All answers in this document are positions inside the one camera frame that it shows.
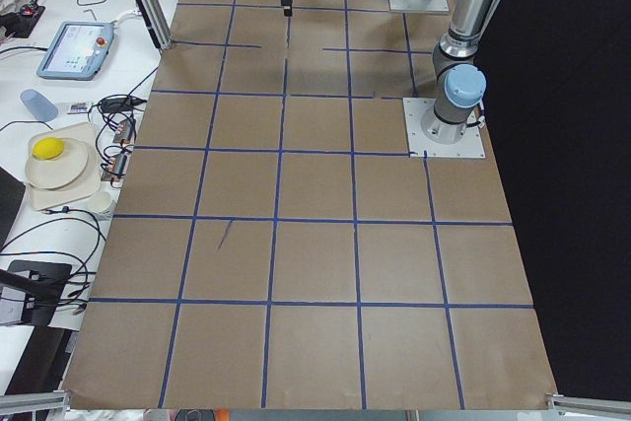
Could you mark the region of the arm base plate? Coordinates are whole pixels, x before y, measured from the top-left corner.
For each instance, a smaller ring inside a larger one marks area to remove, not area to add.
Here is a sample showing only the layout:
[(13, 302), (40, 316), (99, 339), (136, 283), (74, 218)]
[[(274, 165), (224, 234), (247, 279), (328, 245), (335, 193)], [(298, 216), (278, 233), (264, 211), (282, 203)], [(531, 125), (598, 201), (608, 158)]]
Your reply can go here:
[(450, 12), (448, 0), (388, 0), (389, 8), (397, 13), (446, 15)]
[(475, 113), (466, 122), (452, 125), (435, 115), (435, 99), (404, 98), (403, 110), (410, 157), (484, 159), (481, 131)]

